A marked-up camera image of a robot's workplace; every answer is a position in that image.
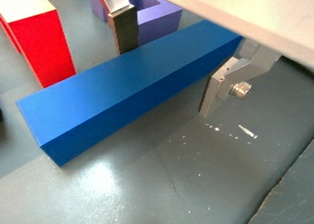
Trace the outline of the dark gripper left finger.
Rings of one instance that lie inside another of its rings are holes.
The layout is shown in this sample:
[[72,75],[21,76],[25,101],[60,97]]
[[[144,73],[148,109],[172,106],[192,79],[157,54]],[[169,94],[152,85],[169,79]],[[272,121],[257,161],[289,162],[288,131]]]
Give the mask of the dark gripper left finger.
[[137,8],[128,0],[98,0],[108,15],[114,45],[120,54],[138,47]]

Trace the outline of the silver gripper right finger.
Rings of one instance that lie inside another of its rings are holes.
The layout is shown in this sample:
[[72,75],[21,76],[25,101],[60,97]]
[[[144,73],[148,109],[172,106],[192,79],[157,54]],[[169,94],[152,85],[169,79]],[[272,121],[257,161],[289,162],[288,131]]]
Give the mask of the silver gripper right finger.
[[239,99],[244,98],[251,88],[247,80],[267,73],[280,57],[275,50],[251,39],[244,39],[237,54],[240,58],[229,57],[208,80],[200,105],[200,114],[204,118],[229,95]]

